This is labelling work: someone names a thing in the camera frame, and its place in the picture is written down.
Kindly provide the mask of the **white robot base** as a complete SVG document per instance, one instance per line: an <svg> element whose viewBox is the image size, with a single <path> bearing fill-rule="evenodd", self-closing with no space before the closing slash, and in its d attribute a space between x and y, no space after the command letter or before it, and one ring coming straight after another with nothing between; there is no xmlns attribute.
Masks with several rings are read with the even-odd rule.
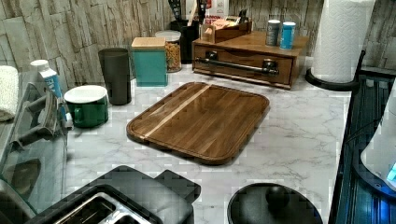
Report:
<svg viewBox="0 0 396 224"><path fill-rule="evenodd" d="M395 199L395 81L363 77L353 124L353 167L372 190Z"/></svg>

